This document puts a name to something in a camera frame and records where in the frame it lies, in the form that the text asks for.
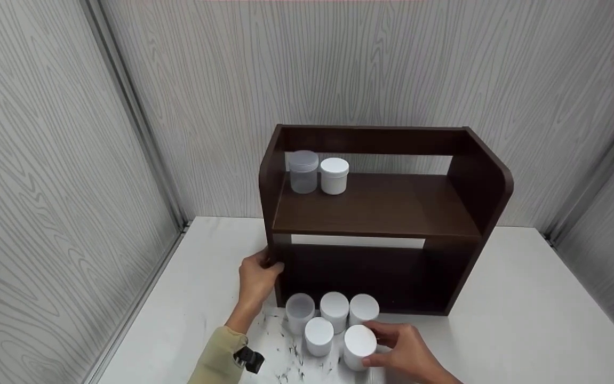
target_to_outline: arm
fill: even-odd
[[[188,384],[237,384],[240,381],[243,368],[236,364],[233,354],[248,345],[245,334],[283,271],[282,263],[263,268],[265,260],[266,250],[243,259],[238,269],[241,287],[236,308],[226,324],[217,328],[207,341]]]
[[[373,353],[363,359],[366,367],[386,367],[423,384],[462,384],[430,352],[415,326],[368,321],[365,326],[375,333],[378,343],[392,348],[387,353]]]

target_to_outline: white jar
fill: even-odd
[[[288,155],[290,188],[297,194],[310,194],[317,187],[318,155],[313,151],[294,151]]]
[[[349,163],[344,158],[329,157],[321,162],[321,190],[339,195],[347,188]]]
[[[347,327],[349,300],[340,292],[328,292],[321,298],[321,316],[333,325],[334,333],[341,333]]]
[[[349,325],[354,326],[365,321],[376,320],[380,314],[378,302],[368,294],[358,294],[350,301]]]
[[[351,370],[365,370],[361,360],[376,352],[378,342],[373,331],[363,325],[351,326],[345,332],[344,360]]]
[[[328,355],[333,347],[333,325],[322,317],[312,318],[305,326],[305,341],[312,355]]]

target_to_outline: white jar lid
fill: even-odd
[[[321,172],[327,177],[343,177],[349,173],[349,163],[344,158],[329,157],[321,162]]]
[[[356,357],[367,357],[376,352],[378,342],[373,331],[363,325],[350,326],[345,332],[345,348]]]
[[[341,318],[347,316],[349,312],[349,301],[340,292],[328,292],[321,298],[319,309],[321,314],[326,314],[333,318]]]
[[[380,314],[380,306],[378,302],[368,294],[358,294],[352,298],[350,302],[350,310],[352,314],[363,321],[372,320]]]
[[[288,167],[293,172],[311,172],[318,167],[318,155],[313,151],[294,151],[288,154]]]
[[[309,320],[305,326],[305,338],[314,345],[326,345],[333,340],[333,325],[322,317]]]

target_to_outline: lower shelf compartment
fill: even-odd
[[[321,296],[338,291],[349,299],[370,294],[381,312],[397,314],[446,315],[464,259],[368,246],[287,245],[278,252],[278,260],[285,262],[278,282],[279,306],[298,292],[309,294],[318,306]]]

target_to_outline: shelf board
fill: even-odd
[[[341,195],[295,194],[285,176],[273,232],[480,239],[445,175],[350,173]]]

